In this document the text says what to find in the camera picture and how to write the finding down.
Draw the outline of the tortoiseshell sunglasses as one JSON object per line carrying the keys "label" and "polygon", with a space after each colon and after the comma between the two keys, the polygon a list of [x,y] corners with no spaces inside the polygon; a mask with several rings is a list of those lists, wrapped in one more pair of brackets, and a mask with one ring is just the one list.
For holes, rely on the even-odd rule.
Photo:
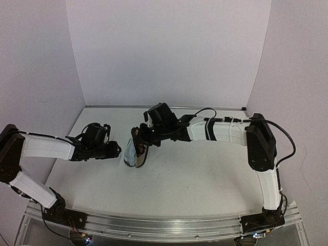
{"label": "tortoiseshell sunglasses", "polygon": [[141,157],[148,150],[148,146],[141,139],[141,129],[139,127],[132,128],[131,135],[136,150],[136,156]]}

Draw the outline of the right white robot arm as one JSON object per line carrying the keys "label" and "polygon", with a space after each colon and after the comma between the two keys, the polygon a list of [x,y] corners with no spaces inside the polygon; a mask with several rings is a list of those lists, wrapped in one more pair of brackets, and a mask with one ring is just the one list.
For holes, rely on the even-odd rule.
{"label": "right white robot arm", "polygon": [[150,146],[160,147],[166,139],[226,142],[246,147],[248,164],[259,179],[263,205],[261,213],[241,217],[242,231],[250,233],[284,225],[276,139],[262,114],[240,119],[202,117],[196,112],[177,118],[166,103],[159,103],[143,116],[145,121],[131,132],[137,156]]}

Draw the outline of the blue cleaning cloth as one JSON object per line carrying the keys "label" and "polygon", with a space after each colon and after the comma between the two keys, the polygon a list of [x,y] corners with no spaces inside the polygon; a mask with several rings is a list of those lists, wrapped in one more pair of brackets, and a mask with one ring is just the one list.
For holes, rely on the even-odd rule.
{"label": "blue cleaning cloth", "polygon": [[130,138],[123,157],[124,163],[129,167],[134,167],[136,163],[136,150],[133,139]]}

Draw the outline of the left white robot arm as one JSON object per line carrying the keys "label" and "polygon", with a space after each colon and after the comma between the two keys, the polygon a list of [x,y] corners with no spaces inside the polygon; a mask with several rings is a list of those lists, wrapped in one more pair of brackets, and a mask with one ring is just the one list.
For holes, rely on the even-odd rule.
{"label": "left white robot arm", "polygon": [[22,162],[30,159],[60,159],[69,162],[118,158],[119,144],[110,140],[108,124],[90,123],[77,136],[60,138],[19,130],[8,124],[1,132],[1,183],[41,206],[42,219],[75,229],[83,229],[87,215],[68,209],[66,200],[53,188],[33,178]]}

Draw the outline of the black glasses case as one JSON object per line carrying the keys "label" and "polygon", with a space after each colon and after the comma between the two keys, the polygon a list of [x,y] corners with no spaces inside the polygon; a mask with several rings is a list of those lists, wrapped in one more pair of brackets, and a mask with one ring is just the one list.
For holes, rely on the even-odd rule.
{"label": "black glasses case", "polygon": [[123,155],[123,161],[129,167],[141,168],[146,162],[148,150],[148,146],[136,144],[130,138]]}

